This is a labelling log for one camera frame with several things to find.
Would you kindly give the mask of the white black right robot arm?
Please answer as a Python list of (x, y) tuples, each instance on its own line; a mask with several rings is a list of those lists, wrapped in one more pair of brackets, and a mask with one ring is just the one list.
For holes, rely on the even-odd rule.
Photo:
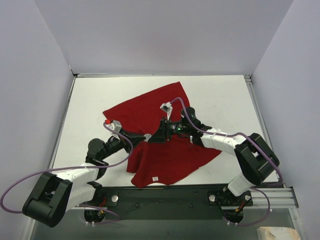
[(186, 137), (199, 147), (215, 149), (237, 158), (241, 173), (227, 185), (227, 191), (239, 197), (251, 187), (258, 186), (280, 165), (279, 159), (261, 135), (241, 133), (231, 135), (201, 123), (195, 109), (182, 109), (181, 119), (171, 121), (173, 107), (163, 103), (160, 109), (166, 113), (160, 121), (158, 130), (148, 139), (149, 143), (164, 143), (172, 136)]

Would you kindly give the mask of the round brooch badge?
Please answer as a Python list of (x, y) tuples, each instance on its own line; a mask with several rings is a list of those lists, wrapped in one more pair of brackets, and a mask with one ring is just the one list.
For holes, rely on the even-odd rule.
[(145, 141), (145, 142), (148, 142), (151, 137), (152, 137), (151, 134), (149, 134), (149, 133), (145, 134), (145, 135), (144, 135), (144, 141)]

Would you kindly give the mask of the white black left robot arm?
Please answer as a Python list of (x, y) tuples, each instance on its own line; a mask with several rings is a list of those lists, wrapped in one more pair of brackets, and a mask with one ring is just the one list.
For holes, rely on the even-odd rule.
[(22, 207), (22, 213), (48, 227), (55, 227), (68, 210), (78, 205), (102, 204), (102, 185), (97, 180), (109, 166), (104, 160), (122, 149), (130, 153), (150, 137), (150, 134), (122, 130), (118, 136), (112, 136), (106, 142), (99, 138), (92, 139), (88, 143), (85, 162), (79, 168), (57, 174), (45, 172), (39, 177)]

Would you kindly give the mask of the red t-shirt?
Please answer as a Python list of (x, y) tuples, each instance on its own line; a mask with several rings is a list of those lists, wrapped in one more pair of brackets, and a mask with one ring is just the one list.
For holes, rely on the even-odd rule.
[[(124, 130), (137, 134), (154, 134), (166, 116), (160, 106), (182, 98), (189, 107), (189, 99), (180, 82), (171, 83), (122, 102), (103, 112), (108, 120), (119, 121)], [(174, 184), (216, 158), (221, 151), (203, 148), (187, 138), (173, 136), (165, 143), (142, 142), (128, 159), (131, 183), (144, 188), (152, 183)]]

